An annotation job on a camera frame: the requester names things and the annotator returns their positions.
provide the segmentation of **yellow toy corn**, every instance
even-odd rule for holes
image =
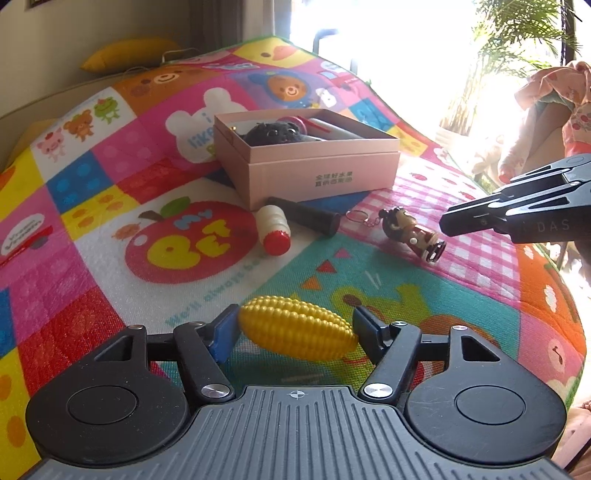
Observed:
[[[258,346],[300,360],[336,360],[358,344],[346,320],[317,305],[284,297],[252,299],[241,307],[238,321]]]

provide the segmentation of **red triangle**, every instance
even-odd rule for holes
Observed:
[[[336,273],[336,270],[333,267],[333,264],[330,263],[328,260],[324,260],[322,262],[322,265],[319,266],[318,268],[316,268],[316,271],[322,272],[322,273]]]

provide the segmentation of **red bottle cap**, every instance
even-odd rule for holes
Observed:
[[[290,236],[281,230],[274,230],[267,234],[262,241],[262,246],[269,255],[278,257],[286,253],[291,247]]]

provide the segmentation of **black cylinder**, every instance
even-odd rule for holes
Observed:
[[[310,230],[322,233],[328,237],[334,236],[339,230],[340,214],[319,210],[317,208],[301,205],[289,200],[269,197],[267,205],[275,205],[283,210],[285,218]]]

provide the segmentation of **red square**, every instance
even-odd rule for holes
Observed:
[[[29,395],[123,328],[100,288],[91,288],[18,345]]]
[[[119,188],[138,203],[146,203],[220,169],[217,161],[192,164],[186,160],[160,160],[118,183]]]

